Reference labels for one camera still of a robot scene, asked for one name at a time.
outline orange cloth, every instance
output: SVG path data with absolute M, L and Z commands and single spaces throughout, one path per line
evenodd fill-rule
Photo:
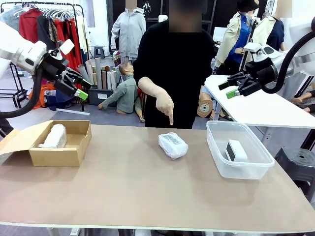
M 45 91 L 46 90 L 56 90 L 56 89 L 55 89 L 54 85 L 51 83 L 47 83 L 45 85 L 42 85 L 41 89 L 40 89 L 39 100 L 38 100 L 36 106 L 33 108 L 33 110 L 40 108 L 40 107 L 45 107 L 44 97 L 45 97 Z M 32 94 L 33 94 L 33 91 L 31 91 L 31 93 L 29 94 L 29 99 L 32 97 Z

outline paper roll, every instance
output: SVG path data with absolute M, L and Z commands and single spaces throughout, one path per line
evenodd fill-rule
M 110 80 L 111 80 L 111 82 L 112 82 L 112 90 L 115 90 L 116 89 L 116 72 L 114 72 L 114 71 L 111 71 L 111 73 L 110 73 Z
M 81 74 L 83 79 L 85 79 L 86 81 L 90 82 L 88 73 L 87 73 L 85 67 L 82 64 L 78 65 L 77 70 L 80 72 L 80 74 Z
M 107 72 L 107 89 L 112 90 L 112 81 L 110 78 L 110 71 Z
M 92 83 L 92 85 L 93 85 L 93 84 L 94 84 L 94 80 L 93 80 L 93 69 L 92 69 L 91 60 L 87 60 L 87 61 L 85 62 L 85 65 L 87 66 L 89 81 L 90 81 L 90 83 Z
M 96 77 L 96 73 L 93 73 L 93 81 L 94 84 L 97 85 L 97 77 Z
M 107 81 L 106 81 L 106 71 L 102 71 L 102 81 L 103 81 L 103 89 L 107 89 Z
M 100 58 L 95 58 L 97 88 L 102 89 L 102 72 L 100 67 Z

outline white table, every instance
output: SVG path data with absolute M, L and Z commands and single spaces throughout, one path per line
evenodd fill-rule
M 217 101 L 215 120 L 219 119 L 220 110 L 224 108 L 234 121 L 249 126 L 267 127 L 262 139 L 264 145 L 272 135 L 272 127 L 315 129 L 315 118 L 312 115 L 277 94 L 267 94 L 260 90 L 247 97 L 227 99 L 226 93 L 237 88 L 233 86 L 219 90 L 218 85 L 227 81 L 227 77 L 212 75 L 205 82 L 211 96 Z

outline cardboard box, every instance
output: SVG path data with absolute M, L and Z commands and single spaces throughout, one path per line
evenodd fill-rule
M 65 147 L 39 148 L 54 124 L 62 124 L 66 128 Z M 80 166 L 91 136 L 90 121 L 50 120 L 22 131 L 12 131 L 0 142 L 0 155 L 28 150 L 34 166 Z

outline bubble wrap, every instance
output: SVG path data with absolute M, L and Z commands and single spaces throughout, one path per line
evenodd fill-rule
M 62 124 L 55 124 L 48 134 L 44 144 L 40 144 L 39 148 L 64 148 L 67 142 L 66 129 Z
M 172 160 L 184 156 L 188 151 L 188 145 L 175 133 L 160 134 L 158 145 Z

